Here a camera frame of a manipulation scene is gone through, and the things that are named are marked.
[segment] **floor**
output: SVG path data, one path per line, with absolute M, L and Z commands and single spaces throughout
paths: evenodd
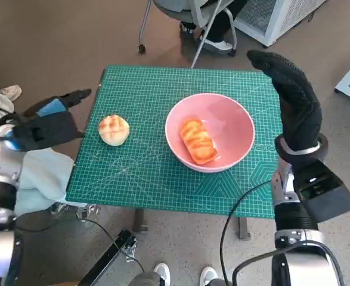
M 108 64 L 189 67 L 195 47 L 181 43 L 178 23 L 153 8 L 148 20 L 146 55 L 137 53 L 137 36 L 145 1 L 11 1 L 0 0 L 0 86 L 17 83 L 23 95 L 16 109 L 23 110 L 43 98 L 78 88 L 96 89 Z M 262 46 L 237 32 L 236 58 L 203 52 L 198 67 L 252 69 L 248 49 Z M 304 21 L 283 36 L 269 51 L 276 51 L 305 70 L 321 101 L 323 133 L 329 138 L 327 164 L 350 189 L 350 99 L 334 94 L 334 86 L 350 68 L 350 1 L 330 0 L 312 22 Z M 73 109 L 84 127 L 92 97 Z M 79 142 L 56 148 L 75 156 Z M 132 209 L 103 207 L 99 221 L 114 235 L 132 227 Z M 172 285 L 198 285 L 201 269 L 214 266 L 219 274 L 218 246 L 225 217 L 194 213 L 147 211 L 150 232 L 138 245 L 138 258 L 146 269 L 166 261 Z M 48 212 L 21 218 L 25 227 L 51 223 Z M 226 265 L 232 269 L 254 254 L 273 249 L 274 222 L 249 219 L 252 240 L 236 238 L 231 225 L 225 243 Z M 334 250 L 350 285 L 350 213 L 321 224 L 327 244 Z M 18 285 L 50 285 L 78 281 L 110 245 L 96 226 L 63 223 L 50 231 L 25 235 L 25 257 Z M 242 285 L 269 285 L 270 261 L 249 266 L 240 275 Z M 97 285 L 127 285 L 140 272 L 123 257 L 110 267 Z

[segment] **black robotic glove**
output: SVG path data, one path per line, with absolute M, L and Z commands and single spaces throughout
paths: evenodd
M 280 96 L 283 136 L 293 151 L 317 146 L 322 122 L 320 103 L 305 74 L 288 59 L 272 53 L 247 52 L 252 65 L 272 79 Z

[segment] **bread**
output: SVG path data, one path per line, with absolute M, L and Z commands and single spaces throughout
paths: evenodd
M 180 136 L 196 164 L 204 165 L 216 159 L 217 150 L 201 120 L 184 122 L 180 127 Z
M 114 114 L 99 122 L 98 131 L 105 143 L 111 146 L 120 146 L 129 135 L 129 125 L 126 120 Z

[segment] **chair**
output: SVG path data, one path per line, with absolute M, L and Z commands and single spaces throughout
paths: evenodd
M 224 11 L 225 13 L 227 13 L 230 20 L 230 26 L 231 26 L 232 36 L 234 41 L 233 49 L 230 52 L 230 55 L 232 57 L 236 55 L 237 36 L 236 36 L 236 30 L 234 28 L 234 19 L 233 19 L 232 13 L 227 8 L 227 6 L 230 3 L 232 3 L 234 0 L 218 0 L 216 3 L 212 3 L 206 7 L 200 7 L 200 4 L 197 4 L 197 0 L 186 0 L 188 3 L 188 6 L 190 7 L 190 10 L 182 10 L 180 12 L 176 12 L 176 11 L 172 11 L 164 8 L 163 6 L 160 5 L 160 1 L 162 0 L 148 0 L 147 8 L 145 9 L 143 23 L 140 28 L 140 34 L 139 34 L 139 53 L 140 54 L 145 53 L 145 46 L 143 44 L 143 33 L 144 33 L 144 28 L 145 28 L 145 23 L 147 21 L 148 13 L 150 12 L 151 3 L 154 2 L 156 7 L 159 10 L 161 10 L 161 12 L 169 16 L 170 18 L 174 18 L 176 20 L 184 21 L 187 23 L 194 23 L 196 26 L 200 28 L 205 27 L 209 23 L 204 33 L 204 37 L 200 42 L 197 52 L 193 58 L 191 69 L 193 69 L 197 59 L 199 58 L 201 49 L 203 48 L 205 39 L 208 36 L 210 27 L 212 27 L 212 24 L 213 24 L 213 21 L 215 20 L 216 15 L 221 11 Z

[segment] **green cutting mat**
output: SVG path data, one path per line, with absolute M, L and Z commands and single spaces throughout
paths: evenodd
M 255 144 L 231 169 L 204 174 L 188 169 L 169 149 L 165 120 L 181 99 L 200 92 L 234 98 L 255 123 Z M 130 124 L 121 147 L 106 145 L 99 121 L 118 114 Z M 115 206 L 226 215 L 249 188 L 271 178 L 274 138 L 281 133 L 278 95 L 257 72 L 109 66 L 86 128 L 67 200 Z M 273 217 L 270 185 L 245 199 L 237 216 Z

